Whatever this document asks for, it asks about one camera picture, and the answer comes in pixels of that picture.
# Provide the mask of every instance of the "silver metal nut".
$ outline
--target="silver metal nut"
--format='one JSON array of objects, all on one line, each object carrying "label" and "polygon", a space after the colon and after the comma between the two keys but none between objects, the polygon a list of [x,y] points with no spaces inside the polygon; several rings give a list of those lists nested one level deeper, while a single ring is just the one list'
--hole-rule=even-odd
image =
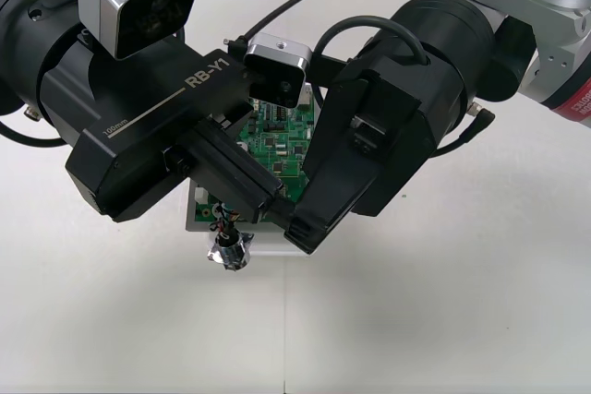
[{"label": "silver metal nut", "polygon": [[39,122],[41,120],[41,115],[39,112],[30,106],[28,106],[25,110],[25,116],[33,122]]}]

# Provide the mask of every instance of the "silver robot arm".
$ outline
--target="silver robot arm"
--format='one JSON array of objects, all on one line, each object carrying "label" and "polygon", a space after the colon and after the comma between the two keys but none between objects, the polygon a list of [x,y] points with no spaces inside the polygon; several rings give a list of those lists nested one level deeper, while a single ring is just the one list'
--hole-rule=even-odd
[{"label": "silver robot arm", "polygon": [[468,0],[498,30],[507,17],[531,26],[537,53],[519,92],[591,126],[591,0]]}]

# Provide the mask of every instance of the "camera lens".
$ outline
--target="camera lens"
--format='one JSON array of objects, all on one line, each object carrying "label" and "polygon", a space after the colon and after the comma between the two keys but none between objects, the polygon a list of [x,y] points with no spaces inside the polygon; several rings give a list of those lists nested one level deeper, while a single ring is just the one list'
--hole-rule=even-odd
[{"label": "camera lens", "polygon": [[164,10],[168,4],[170,4],[170,0],[152,0],[151,2],[151,10],[154,13],[158,13]]}]

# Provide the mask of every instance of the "green circuit board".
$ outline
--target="green circuit board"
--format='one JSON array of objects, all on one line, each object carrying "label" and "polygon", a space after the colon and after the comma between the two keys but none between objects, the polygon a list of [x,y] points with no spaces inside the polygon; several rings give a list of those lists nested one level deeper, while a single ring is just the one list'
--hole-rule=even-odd
[{"label": "green circuit board", "polygon": [[[297,201],[308,183],[302,165],[314,131],[311,94],[294,109],[259,101],[252,105],[254,113],[236,141],[281,179],[285,196]],[[221,202],[212,195],[206,199],[197,202],[195,221],[216,221],[214,206]]]}]

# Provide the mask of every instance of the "white tabletop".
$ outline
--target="white tabletop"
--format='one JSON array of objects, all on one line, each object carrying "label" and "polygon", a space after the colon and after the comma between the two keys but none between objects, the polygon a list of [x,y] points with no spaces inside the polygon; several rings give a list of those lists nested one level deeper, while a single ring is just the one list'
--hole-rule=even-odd
[{"label": "white tabletop", "polygon": [[[206,53],[282,1],[197,0],[187,42]],[[406,1],[307,0],[269,32],[313,46]],[[328,53],[355,55],[372,32]],[[116,225],[78,195],[69,149],[0,140],[0,390],[591,391],[591,133],[522,97],[490,109],[490,130],[378,218],[236,274],[184,232],[187,184]]]}]

